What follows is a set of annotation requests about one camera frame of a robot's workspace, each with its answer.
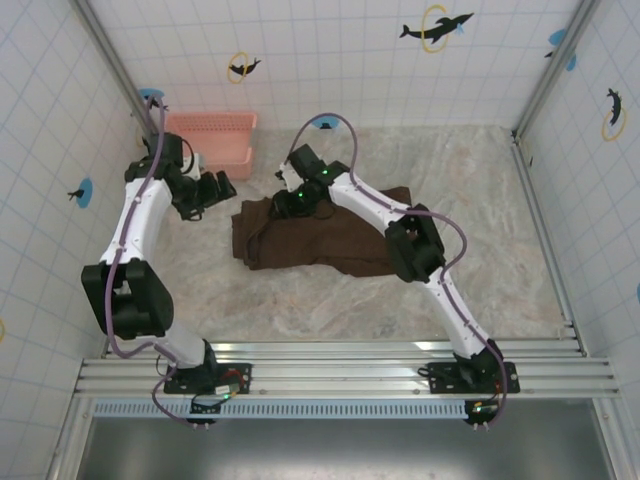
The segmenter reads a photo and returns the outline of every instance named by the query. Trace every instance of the yellow ring decal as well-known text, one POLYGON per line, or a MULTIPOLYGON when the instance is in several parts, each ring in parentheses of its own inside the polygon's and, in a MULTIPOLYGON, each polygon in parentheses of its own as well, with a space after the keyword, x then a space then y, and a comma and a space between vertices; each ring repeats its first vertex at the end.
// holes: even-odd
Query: yellow ring decal
POLYGON ((425 38, 424 38, 424 24, 427 21, 427 16, 433 12, 434 10, 440 10, 442 13, 447 13, 447 9, 444 8, 442 5, 432 5, 429 8, 427 8, 424 12, 424 15, 422 16, 422 28, 420 29, 420 40, 422 41, 422 49, 427 52, 427 53, 438 53, 440 50, 442 50, 444 47, 447 46, 447 42, 449 41, 449 34, 447 33, 444 37, 444 42, 442 43, 442 45, 440 46, 440 48, 434 48, 431 49, 427 46, 427 44, 425 43, 425 38))
POLYGON ((602 139, 605 142, 613 142, 614 140, 616 140, 620 135, 622 135, 622 132, 624 132, 624 127, 627 126, 627 111, 622 106, 620 107, 620 111, 624 115, 624 118, 622 119, 622 126, 620 127, 620 131, 615 135, 611 137, 607 136, 607 122, 613 116, 613 112, 609 111, 609 113, 605 115, 604 120, 602 121, 602 131, 600 133, 602 134, 602 139))
POLYGON ((229 60, 229 66, 227 67, 227 79, 233 83, 233 84, 238 84, 240 82, 242 82, 242 80, 244 80, 244 77, 247 76, 247 69, 249 68, 249 55, 247 55, 246 52, 238 52, 236 53, 233 57, 231 57, 231 60, 229 60), (238 80, 232 80, 231 79, 231 66, 233 65, 233 62, 236 58, 238 57, 244 57, 244 70, 242 72, 242 76, 238 79, 238 80))
POLYGON ((140 125, 136 125, 135 135, 136 135, 136 146, 138 148, 144 147, 144 143, 142 143, 142 140, 141 140, 143 137, 142 137, 142 132, 140 132, 140 125))

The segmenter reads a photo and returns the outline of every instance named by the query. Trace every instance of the blue circle sticker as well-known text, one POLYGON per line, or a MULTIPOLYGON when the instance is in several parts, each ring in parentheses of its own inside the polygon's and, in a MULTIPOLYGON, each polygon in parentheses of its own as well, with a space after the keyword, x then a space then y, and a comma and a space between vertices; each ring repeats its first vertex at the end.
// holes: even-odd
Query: blue circle sticker
POLYGON ((331 115, 325 115, 324 117, 316 118, 311 123, 314 127, 318 127, 320 130, 333 130, 338 126, 340 120, 331 115))
POLYGON ((93 195, 93 182, 89 177, 80 182, 77 192, 76 203, 80 208, 87 208, 91 201, 91 196, 93 195))

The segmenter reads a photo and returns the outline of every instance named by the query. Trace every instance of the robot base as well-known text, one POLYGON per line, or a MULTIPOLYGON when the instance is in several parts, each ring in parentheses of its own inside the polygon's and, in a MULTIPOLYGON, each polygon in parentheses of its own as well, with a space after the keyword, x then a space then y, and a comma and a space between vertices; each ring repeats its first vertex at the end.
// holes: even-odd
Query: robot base
MULTIPOLYGON (((516 372, 516 366, 512 362, 504 362, 507 371, 507 393, 520 393, 520 381, 516 372)), ((426 375, 432 394, 477 394, 496 393, 496 382, 501 382, 500 373, 487 381, 477 384, 469 384, 460 373, 460 365, 457 362, 431 362, 426 365, 426 375)))
POLYGON ((178 369, 164 384, 168 395, 206 395, 217 393, 217 389, 238 384, 238 394, 249 393, 251 385, 250 363, 218 363, 215 353, 205 342, 204 362, 194 368, 178 369))

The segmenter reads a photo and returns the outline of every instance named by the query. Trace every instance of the metal beam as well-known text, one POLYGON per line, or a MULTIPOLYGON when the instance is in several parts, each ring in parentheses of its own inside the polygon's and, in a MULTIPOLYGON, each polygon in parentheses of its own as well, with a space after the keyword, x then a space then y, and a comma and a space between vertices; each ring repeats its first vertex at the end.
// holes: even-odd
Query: metal beam
POLYGON ((138 89, 131 80, 131 77, 129 77, 127 70, 111 44, 107 32, 100 23, 89 0, 69 0, 69 3, 80 18, 87 34, 93 41, 98 52, 100 52, 102 59, 107 64, 107 69, 113 75, 113 79, 120 88, 122 95, 124 95, 124 98, 129 103, 133 115, 145 132, 145 136, 148 136, 149 133, 156 133, 158 131, 157 126, 153 123, 153 120, 148 122, 148 111, 138 93, 138 89))
POLYGON ((531 128, 531 124, 536 119, 536 116, 540 113, 542 106, 549 98, 560 74, 571 59, 571 56, 575 53, 578 41, 589 25, 589 22, 600 3, 601 0, 580 1, 578 9, 566 29, 562 42, 560 42, 558 48, 553 52, 551 63, 549 63, 547 70, 544 72, 540 82, 538 82, 538 85, 527 104, 527 108, 522 114, 522 117, 520 117, 518 125, 514 129, 516 139, 524 138, 527 131, 531 128))
POLYGON ((560 266, 553 250, 551 237, 549 236, 549 231, 547 230, 547 226, 542 216, 542 210, 540 209, 540 204, 538 203, 538 198, 533 188, 531 176, 529 175, 529 169, 526 165, 526 160, 524 159, 522 151, 518 145, 513 145, 511 147, 511 151, 513 153, 513 159, 516 163, 516 168, 518 169, 518 175, 520 177, 520 182, 522 183, 522 189, 524 190, 524 195, 527 199, 527 205, 529 206, 529 212, 531 213, 533 225, 536 228, 538 241, 540 242, 540 248, 542 248, 542 253, 544 254, 544 260, 547 264, 547 270, 549 272, 549 275, 551 276, 551 283, 553 284, 553 289, 556 293, 558 304, 560 305, 560 309, 562 310, 562 315, 564 316, 565 322, 567 322, 573 328, 574 336, 576 337, 580 345, 580 350, 587 354, 588 352, 586 346, 584 345, 584 343, 582 342, 582 338, 580 337, 579 326, 577 326, 575 322, 575 316, 573 313, 573 308, 571 307, 571 301, 569 300, 569 295, 567 294, 567 288, 562 278, 560 266))
MULTIPOLYGON (((582 357, 575 340, 505 341, 500 347, 518 369, 522 393, 513 398, 619 396, 607 359, 582 357)), ((418 367, 429 361, 452 358, 448 342, 225 343, 213 348, 220 362, 253 364, 252 390, 242 396, 243 401, 478 397, 432 395, 428 382, 417 374, 418 367)), ((85 360, 76 397, 148 397, 158 373, 155 356, 150 353, 145 357, 121 360, 108 355, 106 359, 85 360)))

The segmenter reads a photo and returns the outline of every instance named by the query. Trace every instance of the metal vent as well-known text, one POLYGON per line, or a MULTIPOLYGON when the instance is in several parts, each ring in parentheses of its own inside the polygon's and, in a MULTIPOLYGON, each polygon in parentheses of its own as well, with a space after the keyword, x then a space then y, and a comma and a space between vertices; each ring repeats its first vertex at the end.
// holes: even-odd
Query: metal vent
MULTIPOLYGON (((191 418, 392 419, 466 418, 463 400, 241 400, 235 399, 217 415, 189 415, 189 400, 163 399, 171 413, 191 418)), ((151 399, 103 399, 94 416, 162 418, 151 399)))

